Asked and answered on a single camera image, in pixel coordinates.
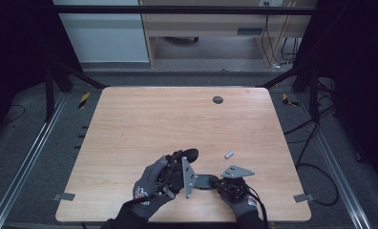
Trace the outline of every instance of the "black object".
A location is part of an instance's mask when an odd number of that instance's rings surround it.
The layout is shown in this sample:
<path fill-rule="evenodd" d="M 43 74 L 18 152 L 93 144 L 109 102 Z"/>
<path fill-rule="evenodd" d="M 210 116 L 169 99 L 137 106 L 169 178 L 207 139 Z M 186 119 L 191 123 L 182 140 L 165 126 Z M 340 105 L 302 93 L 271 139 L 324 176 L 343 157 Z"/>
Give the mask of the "black object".
<path fill-rule="evenodd" d="M 157 193 L 164 193 L 163 187 L 165 187 L 165 185 L 174 194 L 179 193 L 179 190 L 184 187 L 181 163 L 184 156 L 187 157 L 189 163 L 192 163 L 198 158 L 199 151 L 197 149 L 189 149 L 186 151 L 179 150 L 174 152 L 171 156 L 167 155 L 167 166 L 161 170 L 157 178 L 157 182 L 161 184 L 158 186 L 158 190 L 156 190 Z"/>
<path fill-rule="evenodd" d="M 243 199 L 248 194 L 248 186 L 245 180 L 240 178 L 222 178 L 210 177 L 210 183 L 213 188 L 225 199 L 235 203 Z"/>
<path fill-rule="evenodd" d="M 319 1 L 317 8 L 338 13 L 313 15 L 293 69 L 270 81 L 269 88 L 297 75 L 295 92 L 310 86 L 310 113 L 317 118 L 317 78 L 335 82 L 334 104 L 356 146 L 356 158 L 378 174 L 378 2 Z"/>
<path fill-rule="evenodd" d="M 47 99 L 46 121 L 48 121 L 54 111 L 53 80 L 62 92 L 69 92 L 73 88 L 68 74 L 72 74 L 98 89 L 104 89 L 108 86 L 92 80 L 83 73 L 58 13 L 52 11 L 31 12 L 28 10 L 31 6 L 52 7 L 53 1 L 10 1 L 11 14 L 16 18 L 16 23 L 19 28 L 22 29 L 27 39 L 33 41 L 35 48 L 38 49 L 38 55 L 45 66 L 44 78 L 46 82 Z M 42 20 L 48 21 L 47 25 L 41 25 Z M 58 31 L 63 34 L 62 39 L 59 39 L 56 34 L 48 36 L 48 34 L 53 33 L 53 31 Z M 63 44 L 68 45 L 69 55 L 64 55 L 58 51 L 61 51 Z"/>
<path fill-rule="evenodd" d="M 254 189 L 249 187 L 245 180 L 242 177 L 239 178 L 222 178 L 218 179 L 217 177 L 211 176 L 209 177 L 209 181 L 213 188 L 217 189 L 217 192 L 225 199 L 232 203 L 236 203 L 246 197 L 246 195 L 251 196 L 254 198 L 260 205 L 262 210 L 262 216 L 263 216 L 263 226 L 265 229 L 268 229 L 268 223 L 267 223 L 267 214 L 266 209 L 261 202 L 260 197 L 255 192 Z"/>
<path fill-rule="evenodd" d="M 210 179 L 218 179 L 218 178 L 214 175 L 197 175 L 195 188 L 200 189 L 200 190 L 215 189 L 215 187 L 213 187 L 212 183 L 210 182 Z"/>

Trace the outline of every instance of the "wire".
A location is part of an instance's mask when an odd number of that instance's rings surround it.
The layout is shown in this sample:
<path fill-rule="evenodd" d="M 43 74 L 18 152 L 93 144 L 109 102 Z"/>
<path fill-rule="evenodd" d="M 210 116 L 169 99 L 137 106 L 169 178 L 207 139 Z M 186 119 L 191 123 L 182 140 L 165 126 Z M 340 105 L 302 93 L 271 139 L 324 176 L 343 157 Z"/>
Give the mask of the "wire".
<path fill-rule="evenodd" d="M 329 106 L 327 107 L 326 109 L 322 110 L 320 112 L 320 116 L 319 118 L 325 116 L 327 114 L 328 111 L 331 111 L 334 109 L 334 106 Z M 297 130 L 300 130 L 301 128 L 303 128 L 304 126 L 306 126 L 308 123 L 310 123 L 313 119 L 309 119 L 308 121 L 302 123 L 301 125 L 297 126 L 296 128 L 292 129 L 291 131 L 288 131 L 288 132 L 285 132 L 284 134 L 287 135 L 287 134 L 290 134 L 290 133 L 293 133 Z M 319 201 L 317 199 L 314 199 L 313 201 L 320 204 L 320 205 L 323 205 L 323 206 L 333 206 L 335 205 L 337 202 L 338 202 L 338 199 L 339 199 L 339 189 L 334 181 L 334 179 L 328 174 L 326 173 L 323 169 L 315 166 L 315 165 L 312 165 L 312 164 L 309 164 L 309 163 L 301 163 L 301 160 L 303 158 L 303 155 L 305 154 L 305 149 L 307 148 L 308 146 L 308 143 L 310 142 L 310 140 L 313 138 L 313 136 L 315 136 L 317 133 L 318 133 L 318 130 L 320 128 L 320 122 L 318 121 L 315 125 L 314 125 L 314 128 L 313 128 L 313 131 L 311 132 L 310 136 L 308 137 L 307 140 L 303 140 L 303 141 L 296 141 L 296 142 L 290 142 L 290 143 L 300 143 L 300 142 L 304 142 L 305 141 L 305 145 L 302 149 L 302 152 L 300 153 L 297 161 L 296 161 L 296 164 L 295 164 L 295 168 L 297 171 L 299 171 L 299 168 L 302 167 L 302 166 L 306 166 L 306 167 L 311 167 L 311 168 L 314 168 L 316 170 L 318 170 L 319 172 L 321 172 L 324 176 L 326 176 L 329 181 L 332 183 L 334 189 L 335 189 L 335 192 L 336 192 L 336 196 L 335 196 L 335 199 L 332 200 L 331 202 L 322 202 L 322 201 Z"/>
<path fill-rule="evenodd" d="M 294 1 L 295 1 L 295 0 L 292 0 L 290 6 L 293 6 Z M 287 18 L 288 18 L 288 16 L 289 16 L 289 15 L 287 15 L 286 18 L 284 19 L 284 23 L 283 23 L 283 26 L 282 26 L 281 33 L 284 32 L 284 26 L 285 26 L 285 24 L 286 24 L 286 22 L 287 22 Z M 286 62 L 281 62 L 281 61 L 278 61 L 278 60 L 276 59 L 276 57 L 275 57 L 275 53 L 273 52 L 273 50 L 274 50 L 274 49 L 273 49 L 273 45 L 272 45 L 272 42 L 271 42 L 271 39 L 270 39 L 270 35 L 269 35 L 269 30 L 268 30 L 268 28 L 267 28 L 268 20 L 269 20 L 269 14 L 266 15 L 265 26 L 264 26 L 264 30 L 263 30 L 263 33 L 262 33 L 262 39 L 261 39 L 262 50 L 263 50 L 263 52 L 264 52 L 264 54 L 265 54 L 265 56 L 266 56 L 266 60 L 267 60 L 268 64 L 271 66 L 272 63 L 270 62 L 270 60 L 269 60 L 269 58 L 268 58 L 268 56 L 267 56 L 266 50 L 265 50 L 265 48 L 264 48 L 264 45 L 263 45 L 263 38 L 264 38 L 264 34 L 265 34 L 265 32 L 266 32 L 266 35 L 267 35 L 267 39 L 268 39 L 268 41 L 269 41 L 270 50 L 272 51 L 272 57 L 273 57 L 273 59 L 274 59 L 279 65 L 287 64 L 287 68 L 289 68 L 289 67 L 288 67 L 288 61 L 286 61 Z"/>
<path fill-rule="evenodd" d="M 305 142 L 305 145 L 304 145 L 304 147 L 303 147 L 303 149 L 302 149 L 302 152 L 300 153 L 299 158 L 297 159 L 297 162 L 296 162 L 296 169 L 299 167 L 300 161 L 302 160 L 302 157 L 303 157 L 303 155 L 305 154 L 305 149 L 307 148 L 307 145 L 308 145 L 308 143 L 310 142 L 310 140 L 313 138 L 314 133 L 318 130 L 318 127 L 319 127 L 319 126 L 320 126 L 319 123 L 316 123 L 316 124 L 314 125 L 313 131 L 311 132 L 310 136 L 308 137 L 307 141 Z"/>
<path fill-rule="evenodd" d="M 326 176 L 329 179 L 329 181 L 331 181 L 332 185 L 334 186 L 335 192 L 336 192 L 335 199 L 332 200 L 331 202 L 326 203 L 326 202 L 319 201 L 317 199 L 314 199 L 313 201 L 320 204 L 320 205 L 326 206 L 326 207 L 330 207 L 330 206 L 335 205 L 338 202 L 338 199 L 340 198 L 340 191 L 339 191 L 337 185 L 335 184 L 334 179 L 328 173 L 326 173 L 326 171 L 320 169 L 319 167 L 317 167 L 315 165 L 308 164 L 308 163 L 300 163 L 299 164 L 299 168 L 303 167 L 303 166 L 311 167 L 311 168 L 314 168 L 314 169 L 320 171 L 324 176 Z"/>
<path fill-rule="evenodd" d="M 11 106 L 12 106 L 12 107 L 21 107 L 21 108 L 23 108 L 22 114 L 20 114 L 18 117 L 14 118 L 14 119 L 12 119 L 12 120 L 2 121 L 2 123 L 10 123 L 10 122 L 13 122 L 13 121 L 19 119 L 21 116 L 23 116 L 23 115 L 25 114 L 25 112 L 26 112 L 26 108 L 25 108 L 24 106 L 22 106 L 22 105 L 11 105 Z"/>
<path fill-rule="evenodd" d="M 324 110 L 322 110 L 322 111 L 320 112 L 320 116 L 324 116 L 324 115 L 326 114 L 326 112 L 328 112 L 328 111 L 330 111 L 330 110 L 333 110 L 333 109 L 334 109 L 334 106 L 330 106 L 330 107 L 325 108 Z M 293 129 L 291 129 L 290 131 L 286 131 L 286 132 L 284 132 L 283 134 L 284 134 L 284 135 L 289 135 L 289 134 L 291 134 L 291 133 L 293 133 L 293 132 L 296 132 L 296 131 L 302 129 L 302 128 L 303 128 L 304 126 L 306 126 L 308 123 L 312 122 L 313 120 L 314 120 L 314 119 L 311 118 L 311 119 L 307 120 L 306 122 L 300 124 L 299 126 L 293 128 Z"/>
<path fill-rule="evenodd" d="M 261 205 L 262 216 L 263 216 L 263 226 L 264 226 L 264 228 L 269 229 L 269 226 L 267 225 L 267 214 L 266 214 L 266 209 L 265 209 L 263 203 L 261 202 L 260 196 L 258 195 L 258 193 L 257 193 L 253 188 L 251 188 L 251 187 L 248 186 L 248 185 L 246 185 L 246 186 L 247 186 L 250 190 L 252 190 L 252 191 L 255 193 L 255 195 L 254 195 L 253 193 L 247 191 L 247 193 L 248 193 L 251 197 L 253 197 L 254 199 L 256 199 L 257 202 Z"/>

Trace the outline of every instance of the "metal part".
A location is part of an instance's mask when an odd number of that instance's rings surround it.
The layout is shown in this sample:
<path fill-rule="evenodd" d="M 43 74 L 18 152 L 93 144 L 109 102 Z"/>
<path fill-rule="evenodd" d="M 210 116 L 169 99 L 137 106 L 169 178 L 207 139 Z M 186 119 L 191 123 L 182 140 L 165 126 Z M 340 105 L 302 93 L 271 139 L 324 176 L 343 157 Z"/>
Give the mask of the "metal part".
<path fill-rule="evenodd" d="M 62 193 L 62 194 L 54 194 L 54 196 L 52 197 L 52 200 L 61 201 L 62 199 L 64 199 L 68 201 L 73 201 L 74 198 L 75 198 L 75 194 Z"/>
<path fill-rule="evenodd" d="M 192 194 L 193 188 L 195 187 L 196 178 L 198 176 L 196 176 L 195 171 L 193 171 L 186 156 L 182 157 L 182 172 L 185 196 L 186 198 L 189 198 Z"/>
<path fill-rule="evenodd" d="M 314 199 L 315 197 L 312 194 L 299 194 L 294 196 L 294 200 L 296 202 L 311 201 Z"/>
<path fill-rule="evenodd" d="M 298 95 L 299 101 L 301 102 L 302 107 L 304 108 L 304 112 L 307 117 L 310 117 L 307 108 L 307 101 L 303 96 Z M 324 156 L 325 163 L 328 167 L 328 170 L 332 174 L 339 190 L 341 197 L 344 201 L 345 207 L 349 212 L 350 218 L 352 219 L 355 227 L 358 229 L 368 229 L 371 228 L 370 223 L 368 222 L 368 218 L 359 203 L 358 198 L 355 196 L 352 188 L 345 177 L 344 172 L 342 171 L 341 167 L 339 166 L 337 160 L 335 159 L 334 154 L 331 151 L 328 143 L 326 142 L 326 137 L 324 136 L 323 132 L 319 129 L 317 132 L 317 139 L 319 142 L 319 146 L 322 149 L 322 153 Z"/>
<path fill-rule="evenodd" d="M 10 184 L 10 188 L 2 198 L 0 202 L 0 228 L 4 225 L 5 219 L 7 218 L 11 210 L 11 207 L 16 202 L 17 197 L 22 191 L 23 185 L 25 184 L 29 176 L 29 173 L 33 168 L 34 162 L 38 159 L 38 156 L 40 155 L 40 152 L 44 144 L 46 143 L 46 140 L 49 137 L 50 132 L 52 131 L 59 114 L 61 113 L 64 107 L 64 102 L 67 99 L 67 97 L 68 94 L 60 93 L 60 96 L 57 99 L 57 104 L 55 105 L 56 109 L 54 111 L 54 114 L 52 115 L 52 118 L 43 125 L 36 140 L 32 144 L 31 149 L 26 155 L 25 160 L 23 161 L 22 165 L 17 171 L 15 178 Z"/>
<path fill-rule="evenodd" d="M 226 159 L 230 158 L 234 154 L 234 151 L 229 151 L 224 157 Z"/>
<path fill-rule="evenodd" d="M 223 7 L 223 6 L 30 6 L 29 10 L 50 10 L 57 13 L 151 13 L 151 14 L 263 14 L 315 15 L 337 9 L 314 7 Z"/>
<path fill-rule="evenodd" d="M 243 169 L 237 165 L 231 165 L 224 172 L 221 173 L 222 177 L 225 178 L 240 178 L 255 175 L 254 171 Z"/>

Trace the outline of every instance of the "wooden table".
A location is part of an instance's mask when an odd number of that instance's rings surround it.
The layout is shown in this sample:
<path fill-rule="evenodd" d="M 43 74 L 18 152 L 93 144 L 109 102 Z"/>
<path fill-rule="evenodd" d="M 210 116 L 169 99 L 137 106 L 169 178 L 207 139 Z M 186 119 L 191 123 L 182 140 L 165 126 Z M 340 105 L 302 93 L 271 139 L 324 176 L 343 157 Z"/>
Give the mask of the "wooden table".
<path fill-rule="evenodd" d="M 221 96 L 223 102 L 213 102 Z M 107 88 L 99 99 L 65 193 L 59 221 L 114 218 L 132 198 L 144 168 L 162 155 L 197 148 L 197 174 L 219 176 L 230 165 L 253 170 L 270 221 L 304 221 L 311 213 L 293 196 L 303 189 L 269 92 L 262 88 Z M 229 159 L 224 155 L 235 154 Z M 216 191 L 182 190 L 151 221 L 235 221 Z"/>

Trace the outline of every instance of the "gloved hand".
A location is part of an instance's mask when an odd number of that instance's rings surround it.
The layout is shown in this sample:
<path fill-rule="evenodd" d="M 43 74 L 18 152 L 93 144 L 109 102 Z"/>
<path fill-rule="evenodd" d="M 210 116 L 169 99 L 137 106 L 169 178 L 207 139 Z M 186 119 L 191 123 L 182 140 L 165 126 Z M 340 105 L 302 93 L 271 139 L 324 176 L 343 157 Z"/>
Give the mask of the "gloved hand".
<path fill-rule="evenodd" d="M 236 218 L 251 211 L 258 212 L 257 200 L 248 194 L 249 188 L 243 178 L 225 178 L 223 181 L 220 180 L 217 190 L 221 199 L 230 206 L 231 210 L 233 210 Z"/>
<path fill-rule="evenodd" d="M 153 194 L 159 172 L 166 166 L 167 159 L 162 156 L 154 164 L 147 166 L 133 188 L 133 198 L 145 198 Z M 168 196 L 154 197 L 149 201 L 135 204 L 132 211 L 139 217 L 149 219 L 162 205 L 171 201 Z"/>
<path fill-rule="evenodd" d="M 249 194 L 245 195 L 245 197 L 237 202 L 232 202 L 229 199 L 224 198 L 223 196 L 220 197 L 225 203 L 230 206 L 231 210 L 233 210 L 234 212 L 234 215 L 236 215 L 236 218 L 251 211 L 258 211 L 257 200 L 249 196 Z"/>

